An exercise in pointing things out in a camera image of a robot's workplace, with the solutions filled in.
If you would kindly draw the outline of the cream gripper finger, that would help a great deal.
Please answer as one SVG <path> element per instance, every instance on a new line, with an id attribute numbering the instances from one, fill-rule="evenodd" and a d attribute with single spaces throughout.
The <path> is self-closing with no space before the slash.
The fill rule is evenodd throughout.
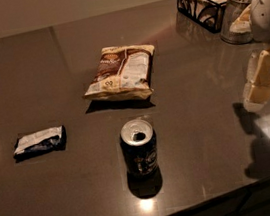
<path id="1" fill-rule="evenodd" d="M 248 60 L 246 76 L 247 82 L 249 83 L 252 83 L 257 75 L 259 57 L 260 57 L 259 52 L 256 50 L 251 53 L 250 58 Z"/>
<path id="2" fill-rule="evenodd" d="M 244 109 L 251 113 L 259 112 L 270 99 L 269 87 L 246 83 L 243 90 Z"/>

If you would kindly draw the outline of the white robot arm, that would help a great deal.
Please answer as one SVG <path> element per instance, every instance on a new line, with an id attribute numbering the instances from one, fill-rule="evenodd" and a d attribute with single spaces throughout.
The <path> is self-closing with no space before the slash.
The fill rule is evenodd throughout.
<path id="1" fill-rule="evenodd" d="M 252 0 L 249 15 L 253 39 L 268 45 L 260 53 L 253 52 L 248 61 L 243 103 L 254 113 L 270 99 L 270 0 Z"/>

